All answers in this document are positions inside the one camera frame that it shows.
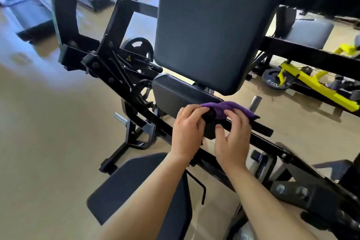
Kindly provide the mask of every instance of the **backrest pad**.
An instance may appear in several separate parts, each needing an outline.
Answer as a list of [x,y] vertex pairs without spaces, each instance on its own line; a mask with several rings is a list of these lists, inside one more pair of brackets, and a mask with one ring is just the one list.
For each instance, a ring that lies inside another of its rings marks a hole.
[[243,83],[281,0],[160,0],[156,63],[223,95]]

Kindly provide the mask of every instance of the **black weight plate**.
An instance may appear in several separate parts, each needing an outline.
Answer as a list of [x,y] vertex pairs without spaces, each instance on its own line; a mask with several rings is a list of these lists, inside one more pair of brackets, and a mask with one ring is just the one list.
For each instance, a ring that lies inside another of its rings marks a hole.
[[296,78],[288,72],[284,72],[284,77],[286,78],[285,83],[280,86],[280,79],[278,78],[278,74],[280,73],[281,68],[276,67],[274,69],[267,69],[264,71],[262,75],[263,81],[270,87],[275,89],[285,90],[291,87]]
[[[154,48],[151,45],[151,43],[143,37],[128,39],[121,44],[120,48],[127,51],[131,51],[133,53],[139,54],[144,57],[148,57],[150,62],[154,61]],[[133,66],[133,70],[140,69],[140,66],[134,65],[133,63],[131,63],[131,61],[128,62]]]

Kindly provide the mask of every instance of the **purple cloth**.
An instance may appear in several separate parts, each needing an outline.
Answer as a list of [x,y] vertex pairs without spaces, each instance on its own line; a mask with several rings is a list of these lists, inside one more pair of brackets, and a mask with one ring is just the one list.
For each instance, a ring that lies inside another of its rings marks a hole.
[[259,116],[255,115],[253,112],[246,109],[245,107],[238,105],[236,102],[219,102],[219,103],[208,102],[208,103],[203,103],[201,106],[213,108],[216,112],[217,120],[226,119],[227,115],[225,115],[224,110],[227,109],[233,111],[234,108],[241,110],[245,114],[245,116],[251,120],[256,120],[259,118]]

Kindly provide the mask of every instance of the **weight machine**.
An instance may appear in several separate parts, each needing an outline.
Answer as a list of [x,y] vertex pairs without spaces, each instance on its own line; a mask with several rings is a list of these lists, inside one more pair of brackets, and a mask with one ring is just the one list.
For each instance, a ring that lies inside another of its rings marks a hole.
[[[162,117],[165,114],[175,117],[187,104],[221,102],[222,99],[208,93],[209,89],[223,95],[235,93],[244,82],[258,50],[360,79],[360,61],[264,36],[279,4],[293,7],[299,4],[308,9],[316,7],[336,15],[360,15],[359,7],[337,8],[330,2],[314,4],[314,0],[160,0],[159,8],[137,0],[117,0],[100,42],[79,34],[76,0],[52,0],[61,48],[59,62],[68,71],[83,70],[105,82],[122,98],[123,111],[128,117],[117,115],[126,125],[126,140],[102,162],[100,171],[111,176],[88,199],[88,207],[100,224],[126,201],[164,158],[163,154],[143,156],[128,160],[118,168],[116,161],[121,155],[130,147],[145,150],[159,137],[171,143],[173,129]],[[149,56],[141,54],[151,53],[149,49],[120,48],[134,12],[158,19],[154,48],[158,65]],[[163,74],[162,66],[194,80],[197,85]],[[141,94],[144,88],[153,90],[156,103],[147,101],[147,93]],[[207,120],[206,138],[215,137],[217,123],[231,129],[229,120]],[[278,199],[303,209],[303,220],[313,226],[330,230],[338,239],[358,239],[359,157],[354,162],[319,164],[321,167],[338,167],[333,170],[332,178],[326,178],[286,146],[274,144],[259,135],[271,136],[271,129],[258,121],[252,122],[252,129],[250,143],[264,152],[252,154],[259,162],[255,174],[264,186]],[[137,139],[143,132],[149,134],[146,142]],[[270,177],[278,159],[283,164]],[[200,166],[233,190],[210,153],[199,149],[190,164]],[[191,199],[184,174],[158,239],[183,239],[191,216]],[[246,214],[239,207],[225,238],[232,239],[245,222]]]

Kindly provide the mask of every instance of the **beige tile floor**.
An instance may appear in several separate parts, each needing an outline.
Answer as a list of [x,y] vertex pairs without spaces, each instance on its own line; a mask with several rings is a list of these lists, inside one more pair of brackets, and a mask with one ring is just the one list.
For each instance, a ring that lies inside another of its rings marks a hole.
[[[81,32],[101,39],[111,11],[94,14],[79,7]],[[134,15],[126,37],[154,43],[155,27],[155,19]],[[351,43],[355,34],[336,24],[325,48]],[[107,178],[98,171],[100,163],[124,141],[125,128],[112,117],[122,114],[120,98],[82,71],[65,71],[57,63],[55,36],[36,46],[22,42],[1,10],[0,50],[0,239],[89,239],[99,225],[86,199]],[[293,91],[273,91],[258,78],[224,98],[247,106],[255,95],[263,97],[261,122],[275,130],[271,140],[310,164],[357,155],[359,118],[348,113],[335,118],[332,107]],[[120,162],[169,149],[159,140],[144,152],[130,149]],[[238,198],[200,168],[190,170],[208,194],[201,206],[202,190],[189,180],[194,214],[187,239],[222,239]]]

